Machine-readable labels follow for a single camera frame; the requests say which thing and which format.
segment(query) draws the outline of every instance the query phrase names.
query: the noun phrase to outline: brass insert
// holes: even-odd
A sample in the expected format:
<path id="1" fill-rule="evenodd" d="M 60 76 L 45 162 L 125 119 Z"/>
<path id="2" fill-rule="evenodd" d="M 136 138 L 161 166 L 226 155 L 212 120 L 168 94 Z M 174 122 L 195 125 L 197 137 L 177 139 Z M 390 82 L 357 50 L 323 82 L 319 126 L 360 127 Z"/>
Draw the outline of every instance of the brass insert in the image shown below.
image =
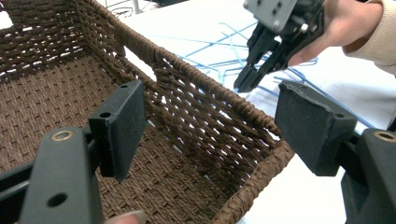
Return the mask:
<path id="1" fill-rule="evenodd" d="M 386 133 L 386 132 L 375 132 L 374 136 L 387 142 L 396 143 L 396 134 L 394 133 Z"/>
<path id="2" fill-rule="evenodd" d="M 71 138 L 74 135 L 73 131 L 60 131 L 58 133 L 55 133 L 50 139 L 54 142 L 62 142 L 65 141 L 69 138 Z"/>

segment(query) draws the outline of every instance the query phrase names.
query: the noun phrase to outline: robotic hand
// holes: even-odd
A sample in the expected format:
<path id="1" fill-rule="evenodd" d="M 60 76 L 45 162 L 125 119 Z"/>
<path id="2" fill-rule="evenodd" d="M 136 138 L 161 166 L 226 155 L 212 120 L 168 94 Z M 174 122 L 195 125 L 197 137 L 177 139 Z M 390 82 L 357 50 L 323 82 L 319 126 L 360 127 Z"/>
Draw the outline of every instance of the robotic hand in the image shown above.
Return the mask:
<path id="1" fill-rule="evenodd" d="M 247 42 L 247 65 L 233 88 L 237 92 L 255 89 L 265 75 L 285 70 L 298 50 L 323 34 L 323 0 L 247 0 L 244 8 L 252 12 L 258 24 Z M 257 70 L 255 64 L 271 52 Z"/>

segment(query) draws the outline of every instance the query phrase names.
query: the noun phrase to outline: brown wicker basket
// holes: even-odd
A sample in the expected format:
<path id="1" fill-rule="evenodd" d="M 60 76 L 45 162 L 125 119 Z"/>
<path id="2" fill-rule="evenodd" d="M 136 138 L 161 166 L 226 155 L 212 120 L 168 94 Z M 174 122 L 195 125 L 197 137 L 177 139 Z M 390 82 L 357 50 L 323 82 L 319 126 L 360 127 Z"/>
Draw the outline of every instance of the brown wicker basket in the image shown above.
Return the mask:
<path id="1" fill-rule="evenodd" d="M 144 210 L 149 223 L 235 223 L 292 158 L 273 118 L 96 1 L 1 3 L 13 25 L 0 30 L 0 173 L 31 161 L 45 133 L 85 126 L 137 78 L 153 125 L 125 181 L 99 177 L 105 218 Z"/>

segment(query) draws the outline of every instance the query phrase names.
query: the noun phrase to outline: person's finger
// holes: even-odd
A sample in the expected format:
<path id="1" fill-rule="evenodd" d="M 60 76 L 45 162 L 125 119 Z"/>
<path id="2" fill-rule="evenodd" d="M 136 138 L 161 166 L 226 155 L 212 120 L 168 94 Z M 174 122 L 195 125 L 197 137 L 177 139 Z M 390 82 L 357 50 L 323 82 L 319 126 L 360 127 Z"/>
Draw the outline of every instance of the person's finger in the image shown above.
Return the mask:
<path id="1" fill-rule="evenodd" d="M 304 63 L 311 59 L 314 59 L 329 46 L 330 44 L 328 41 L 328 37 L 326 35 L 322 35 L 314 42 L 305 46 L 303 49 L 291 56 L 288 62 L 288 66 L 295 66 L 300 63 Z"/>
<path id="2" fill-rule="evenodd" d="M 105 222 L 105 224 L 145 224 L 147 216 L 143 211 L 133 211 L 120 216 L 113 217 Z"/>

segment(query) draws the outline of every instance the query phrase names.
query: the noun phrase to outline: person's sleeve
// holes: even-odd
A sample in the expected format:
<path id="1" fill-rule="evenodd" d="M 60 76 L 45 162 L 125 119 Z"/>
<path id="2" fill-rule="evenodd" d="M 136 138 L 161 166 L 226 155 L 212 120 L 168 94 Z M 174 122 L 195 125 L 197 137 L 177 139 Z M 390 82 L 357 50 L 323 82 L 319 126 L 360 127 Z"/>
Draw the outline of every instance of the person's sleeve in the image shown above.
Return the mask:
<path id="1" fill-rule="evenodd" d="M 373 61 L 380 69 L 396 76 L 396 1 L 371 0 L 370 3 L 383 5 L 380 23 L 361 48 L 346 52 L 346 47 L 343 47 L 344 53 L 348 57 Z"/>

